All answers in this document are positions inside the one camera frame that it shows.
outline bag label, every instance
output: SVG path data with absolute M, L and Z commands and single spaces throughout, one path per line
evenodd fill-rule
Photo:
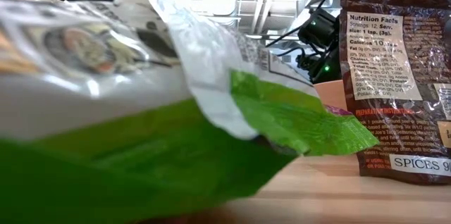
M 402 38 L 402 16 L 347 13 L 347 60 L 354 97 L 421 100 Z
M 392 169 L 402 172 L 451 177 L 451 160 L 447 158 L 391 154 L 390 163 Z

